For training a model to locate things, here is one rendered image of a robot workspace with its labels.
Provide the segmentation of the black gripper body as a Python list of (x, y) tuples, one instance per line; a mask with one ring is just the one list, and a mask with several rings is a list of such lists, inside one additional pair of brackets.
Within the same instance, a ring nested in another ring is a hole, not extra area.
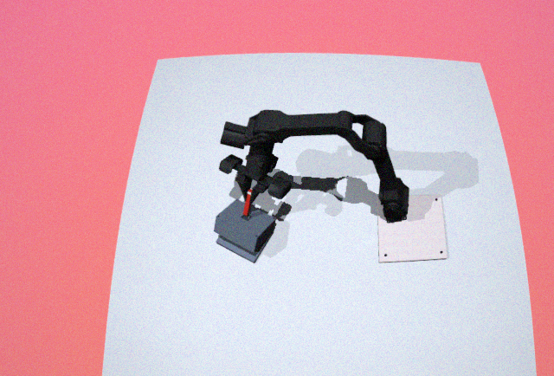
[(273, 180), (272, 177), (268, 176), (269, 173), (269, 164), (270, 160), (273, 158), (273, 155), (269, 158), (258, 158), (248, 152), (245, 160), (247, 160), (246, 166), (242, 164), (243, 160), (236, 157), (233, 154), (230, 154), (227, 158), (223, 159), (220, 163), (219, 170), (230, 174), (232, 169), (237, 171), (237, 178), (246, 181), (248, 178), (251, 178), (257, 181), (257, 186), (263, 190), (268, 188), (268, 193), (270, 196), (283, 199), (291, 190), (291, 182), (278, 177)]

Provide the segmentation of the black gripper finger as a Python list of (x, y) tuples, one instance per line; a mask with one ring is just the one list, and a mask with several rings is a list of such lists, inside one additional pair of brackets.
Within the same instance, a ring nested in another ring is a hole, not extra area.
[(238, 183), (238, 185), (239, 185), (239, 187), (242, 191), (242, 195), (243, 195), (243, 198), (244, 198), (245, 202), (246, 202), (246, 199), (247, 199), (247, 192), (251, 188), (252, 180), (253, 179), (248, 178), (246, 181), (242, 181), (238, 178), (235, 178), (235, 181)]
[[(267, 188), (268, 189), (268, 188)], [(266, 190), (267, 190), (266, 189)], [(257, 185), (255, 185), (253, 188), (252, 188), (252, 191), (251, 191), (251, 196), (250, 196), (250, 199), (249, 199), (249, 204), (252, 204), (254, 202), (254, 200), (257, 198), (257, 196), (259, 195), (259, 193), (263, 193), (264, 191), (266, 190), (263, 190), (261, 189), (260, 187), (258, 187)]]

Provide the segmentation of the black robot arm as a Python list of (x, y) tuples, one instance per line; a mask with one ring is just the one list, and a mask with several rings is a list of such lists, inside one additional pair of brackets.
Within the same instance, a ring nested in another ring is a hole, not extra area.
[[(363, 126), (362, 139), (352, 130), (353, 123)], [(279, 110), (262, 110), (248, 119), (246, 126), (225, 122), (220, 144), (244, 149), (250, 146), (251, 154), (258, 158), (269, 158), (269, 172), (276, 167), (278, 157), (274, 156), (274, 143), (283, 143), (293, 136), (338, 135), (373, 165), (380, 179), (379, 201), (387, 224), (407, 219), (409, 188), (395, 170), (388, 154), (386, 125), (367, 114), (312, 113), (287, 115)]]

